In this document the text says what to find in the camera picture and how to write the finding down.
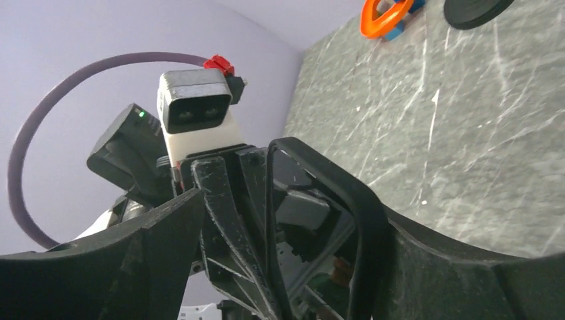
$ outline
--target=orange handle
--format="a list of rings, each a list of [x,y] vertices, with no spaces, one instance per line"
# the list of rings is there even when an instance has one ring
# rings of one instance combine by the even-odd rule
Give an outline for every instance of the orange handle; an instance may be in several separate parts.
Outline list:
[[[376,11],[380,0],[367,0],[361,11],[361,24],[359,30],[365,37],[374,39],[384,37],[404,18],[414,4],[414,0],[397,2],[382,15]]]

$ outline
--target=toy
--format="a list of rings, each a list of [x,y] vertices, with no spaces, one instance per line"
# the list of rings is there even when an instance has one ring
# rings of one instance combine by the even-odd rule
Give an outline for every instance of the toy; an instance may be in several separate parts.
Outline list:
[[[405,19],[421,9],[425,0],[385,0],[392,7],[380,12],[380,0],[367,0],[361,11],[360,32],[369,39],[382,37],[392,41],[406,27]]]

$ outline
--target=black disc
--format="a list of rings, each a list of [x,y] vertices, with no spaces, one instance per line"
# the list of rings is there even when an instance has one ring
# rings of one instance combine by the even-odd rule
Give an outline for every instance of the black disc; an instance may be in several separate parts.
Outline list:
[[[459,30],[483,25],[501,14],[514,0],[446,0],[443,12],[447,23]]]

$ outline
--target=white wall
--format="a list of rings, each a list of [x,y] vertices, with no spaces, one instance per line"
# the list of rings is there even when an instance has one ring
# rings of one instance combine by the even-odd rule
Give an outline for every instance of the white wall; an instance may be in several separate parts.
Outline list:
[[[299,50],[308,49],[351,18],[365,0],[215,0]]]
[[[12,140],[33,106],[76,69],[111,55],[176,51],[229,59],[249,86],[234,107],[249,143],[280,136],[301,54],[249,20],[205,0],[4,0],[0,3],[0,179]],[[129,103],[153,110],[159,75],[184,65],[154,63],[107,71],[85,82],[40,128],[25,162],[24,190],[36,222],[69,241],[121,192],[91,173],[86,158]],[[0,193],[0,254],[41,250],[9,213]],[[185,303],[218,299],[202,277]]]

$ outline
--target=marble countertop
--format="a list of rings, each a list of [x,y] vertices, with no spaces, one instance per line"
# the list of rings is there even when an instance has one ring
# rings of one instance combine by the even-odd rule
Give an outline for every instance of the marble countertop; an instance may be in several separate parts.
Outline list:
[[[478,247],[565,250],[565,1],[450,28],[430,0],[390,43],[358,19],[305,55],[285,135],[383,203]]]

